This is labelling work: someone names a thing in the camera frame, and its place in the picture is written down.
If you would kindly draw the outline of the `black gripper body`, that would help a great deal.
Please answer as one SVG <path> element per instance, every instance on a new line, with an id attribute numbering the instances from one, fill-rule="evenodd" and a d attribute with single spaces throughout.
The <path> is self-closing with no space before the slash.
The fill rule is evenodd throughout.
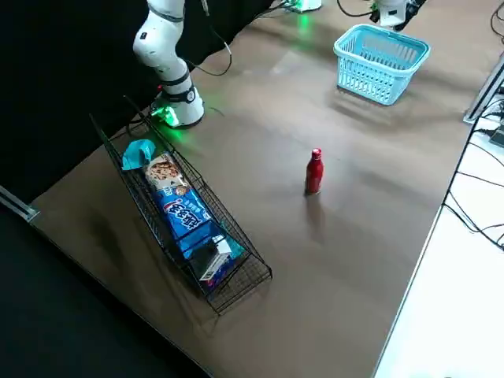
<path id="1" fill-rule="evenodd" d="M 395 31 L 401 32 L 408 23 L 418 14 L 420 8 L 423 4 L 426 3 L 426 0 L 411 0 L 406 3 L 406 15 L 405 20 L 398 25 L 395 25 Z"/>

